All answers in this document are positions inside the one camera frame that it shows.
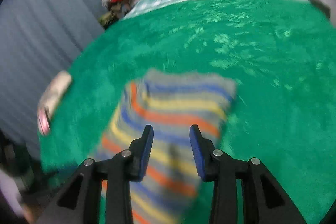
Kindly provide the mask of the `striped knit sweater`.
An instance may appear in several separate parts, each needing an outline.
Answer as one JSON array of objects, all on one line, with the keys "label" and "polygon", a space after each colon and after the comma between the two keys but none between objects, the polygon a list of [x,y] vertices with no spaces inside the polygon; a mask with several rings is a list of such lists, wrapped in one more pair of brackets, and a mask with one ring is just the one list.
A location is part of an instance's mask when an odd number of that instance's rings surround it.
[{"label": "striped knit sweater", "polygon": [[125,85],[91,156],[98,161],[112,158],[139,138],[146,125],[153,127],[146,175],[130,185],[135,223],[181,223],[201,183],[189,129],[195,124],[217,142],[235,97],[235,80],[216,73],[172,74],[151,69]]}]

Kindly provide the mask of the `smartphone with lit screen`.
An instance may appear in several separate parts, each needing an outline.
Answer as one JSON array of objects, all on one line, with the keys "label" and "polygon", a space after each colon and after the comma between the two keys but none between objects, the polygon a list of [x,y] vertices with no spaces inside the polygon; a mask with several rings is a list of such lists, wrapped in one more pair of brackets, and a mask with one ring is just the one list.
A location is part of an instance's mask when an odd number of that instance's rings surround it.
[{"label": "smartphone with lit screen", "polygon": [[49,112],[45,107],[38,107],[37,109],[37,125],[38,131],[41,135],[47,136],[50,132],[50,118]]}]

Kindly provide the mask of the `patterned cream pillow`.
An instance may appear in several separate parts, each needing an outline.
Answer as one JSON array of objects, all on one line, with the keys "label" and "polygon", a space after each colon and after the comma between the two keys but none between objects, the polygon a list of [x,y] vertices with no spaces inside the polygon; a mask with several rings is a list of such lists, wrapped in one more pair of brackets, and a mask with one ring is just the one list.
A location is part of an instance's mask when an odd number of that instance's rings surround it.
[{"label": "patterned cream pillow", "polygon": [[39,118],[51,119],[65,92],[72,83],[72,76],[67,71],[59,72],[50,82],[40,98],[37,108]]}]

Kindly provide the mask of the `green floral bedspread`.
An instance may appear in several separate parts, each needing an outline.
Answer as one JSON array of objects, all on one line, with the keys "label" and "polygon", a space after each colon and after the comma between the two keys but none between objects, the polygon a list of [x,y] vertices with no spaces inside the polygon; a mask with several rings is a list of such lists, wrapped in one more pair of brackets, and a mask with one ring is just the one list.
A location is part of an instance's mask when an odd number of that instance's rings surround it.
[{"label": "green floral bedspread", "polygon": [[[236,82],[218,148],[259,158],[307,223],[335,201],[335,29],[309,2],[189,0],[112,25],[70,67],[72,84],[41,137],[44,169],[91,157],[123,89],[155,69]],[[207,223],[200,183],[181,223]]]}]

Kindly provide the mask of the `grey curtain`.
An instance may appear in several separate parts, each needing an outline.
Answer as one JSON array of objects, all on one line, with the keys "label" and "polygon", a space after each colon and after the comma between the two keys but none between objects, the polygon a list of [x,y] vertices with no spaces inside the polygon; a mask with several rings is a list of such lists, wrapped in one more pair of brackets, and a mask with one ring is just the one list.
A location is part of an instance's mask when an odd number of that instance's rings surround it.
[{"label": "grey curtain", "polygon": [[40,157],[37,106],[51,80],[102,34],[101,0],[3,0],[1,130]]}]

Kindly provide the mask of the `clutter pile with red item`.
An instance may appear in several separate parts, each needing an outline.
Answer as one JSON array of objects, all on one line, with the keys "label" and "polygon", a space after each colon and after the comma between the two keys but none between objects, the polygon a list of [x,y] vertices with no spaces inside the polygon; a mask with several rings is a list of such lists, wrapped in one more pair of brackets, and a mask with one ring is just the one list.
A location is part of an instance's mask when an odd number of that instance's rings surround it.
[{"label": "clutter pile with red item", "polygon": [[101,0],[108,12],[102,15],[98,22],[107,30],[112,24],[124,18],[135,6],[138,0]]}]

